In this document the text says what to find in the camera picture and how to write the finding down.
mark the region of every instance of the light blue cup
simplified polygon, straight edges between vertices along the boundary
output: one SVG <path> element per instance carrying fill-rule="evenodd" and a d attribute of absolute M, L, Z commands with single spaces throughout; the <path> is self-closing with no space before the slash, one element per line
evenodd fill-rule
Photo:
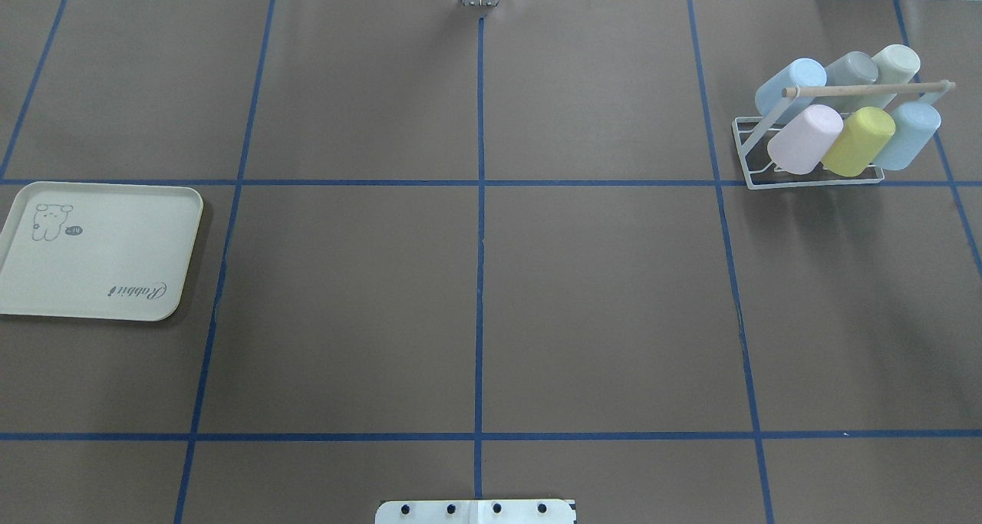
<path fill-rule="evenodd" d="M 941 115 L 925 102 L 909 101 L 891 112 L 897 132 L 873 160 L 884 170 L 905 170 L 941 126 Z"/>
<path fill-rule="evenodd" d="M 781 91 L 787 87 L 825 87 L 825 80 L 827 79 L 822 64 L 811 58 L 799 58 L 779 71 L 774 77 L 771 77 L 767 83 L 757 88 L 757 96 L 754 97 L 757 111 L 762 116 L 767 115 L 778 104 L 778 101 L 781 101 Z M 788 111 L 781 114 L 777 122 L 788 123 L 801 113 L 801 110 L 807 108 L 813 100 L 814 97 L 801 97 L 793 101 Z"/>

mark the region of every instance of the tray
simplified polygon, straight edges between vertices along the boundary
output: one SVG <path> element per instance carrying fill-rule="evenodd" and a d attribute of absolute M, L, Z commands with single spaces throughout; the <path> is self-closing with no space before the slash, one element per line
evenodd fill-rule
<path fill-rule="evenodd" d="M 182 187 L 25 186 L 0 232 L 0 314 L 168 318 L 203 207 Z"/>

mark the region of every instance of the yellow cup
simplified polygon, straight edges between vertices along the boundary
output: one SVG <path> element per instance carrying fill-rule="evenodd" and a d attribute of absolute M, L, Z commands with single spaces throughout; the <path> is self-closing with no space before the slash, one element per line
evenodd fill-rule
<path fill-rule="evenodd" d="M 822 157 L 832 173 L 855 177 L 873 161 L 897 132 L 890 114 L 880 108 L 859 108 L 842 125 L 842 133 Z"/>

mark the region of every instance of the bear drawing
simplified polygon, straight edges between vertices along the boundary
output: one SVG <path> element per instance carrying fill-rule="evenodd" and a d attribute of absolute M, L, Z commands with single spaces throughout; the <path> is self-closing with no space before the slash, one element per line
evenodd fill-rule
<path fill-rule="evenodd" d="M 39 203 L 35 212 L 35 233 L 31 235 L 35 241 L 52 241 L 58 238 L 64 221 L 68 220 L 71 206 L 57 206 L 53 203 Z"/>

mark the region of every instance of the pink cup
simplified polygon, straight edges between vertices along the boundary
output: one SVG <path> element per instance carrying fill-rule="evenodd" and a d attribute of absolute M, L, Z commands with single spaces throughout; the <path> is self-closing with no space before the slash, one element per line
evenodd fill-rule
<path fill-rule="evenodd" d="M 804 108 L 767 144 L 771 161 L 795 175 L 810 173 L 842 132 L 839 112 L 821 104 Z"/>

